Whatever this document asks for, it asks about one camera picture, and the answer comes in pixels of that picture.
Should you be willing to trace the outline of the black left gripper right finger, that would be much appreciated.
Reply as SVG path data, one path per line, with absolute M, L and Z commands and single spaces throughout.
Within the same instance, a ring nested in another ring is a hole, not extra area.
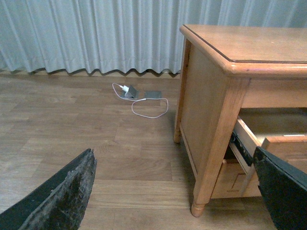
M 256 147 L 254 167 L 259 190 L 278 230 L 307 228 L 307 174 Z

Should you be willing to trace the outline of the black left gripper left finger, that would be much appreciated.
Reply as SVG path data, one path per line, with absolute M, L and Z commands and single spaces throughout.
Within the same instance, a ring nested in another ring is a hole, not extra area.
M 97 160 L 87 149 L 0 215 L 2 230 L 77 230 L 94 185 Z

